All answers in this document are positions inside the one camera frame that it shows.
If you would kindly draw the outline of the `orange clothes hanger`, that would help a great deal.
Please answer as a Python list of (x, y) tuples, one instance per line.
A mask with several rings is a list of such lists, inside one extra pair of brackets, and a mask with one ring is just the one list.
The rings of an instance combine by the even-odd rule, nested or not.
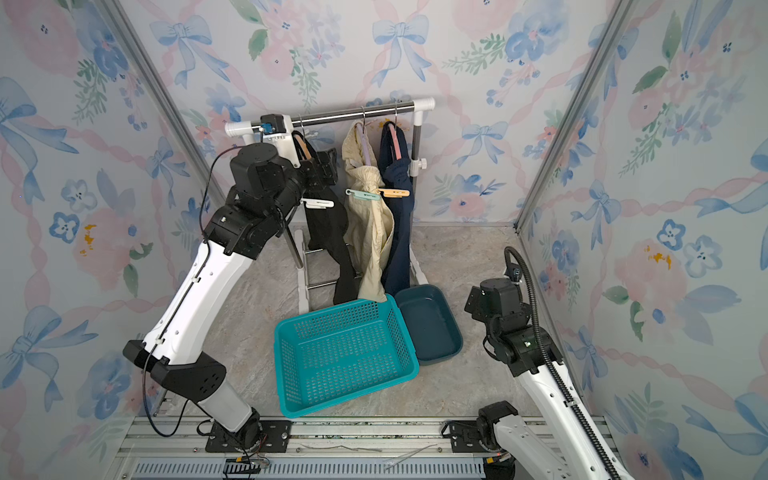
[(312, 160), (314, 158), (314, 150), (306, 141), (302, 133), (294, 130), (292, 132), (292, 139), (300, 161)]

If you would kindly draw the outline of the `black shorts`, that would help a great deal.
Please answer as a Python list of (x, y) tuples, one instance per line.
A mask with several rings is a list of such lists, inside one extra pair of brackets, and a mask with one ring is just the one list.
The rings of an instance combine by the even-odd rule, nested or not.
[(357, 299), (358, 286), (356, 271), (344, 235), (348, 228), (348, 217), (343, 202), (331, 187), (320, 191), (307, 192), (305, 198), (331, 200), (335, 203), (329, 209), (305, 209), (310, 234), (309, 247), (324, 249), (339, 266), (339, 277), (335, 284), (333, 302), (343, 304)]

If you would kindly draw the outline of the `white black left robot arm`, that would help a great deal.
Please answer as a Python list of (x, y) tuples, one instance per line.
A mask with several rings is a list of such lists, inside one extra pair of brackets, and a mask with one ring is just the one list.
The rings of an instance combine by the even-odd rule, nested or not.
[(300, 158), (292, 163), (270, 143), (236, 149), (230, 161), (235, 183), (203, 228), (189, 274), (155, 327), (123, 349), (143, 381), (152, 379), (196, 404), (227, 434), (227, 444), (243, 452), (263, 439), (259, 413), (203, 344), (240, 276), (270, 239), (284, 234), (292, 211), (338, 181), (334, 151), (296, 152)]

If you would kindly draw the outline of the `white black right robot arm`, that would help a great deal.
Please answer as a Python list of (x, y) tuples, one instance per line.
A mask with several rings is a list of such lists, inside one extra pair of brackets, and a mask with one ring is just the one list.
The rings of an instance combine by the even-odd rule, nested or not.
[(562, 353), (542, 327), (533, 278), (521, 253), (504, 249), (505, 273), (482, 281), (464, 310), (485, 327), (483, 347), (507, 367), (537, 405), (556, 442), (548, 446), (507, 401), (479, 410), (481, 443), (509, 454), (534, 479), (628, 479), (571, 380)]

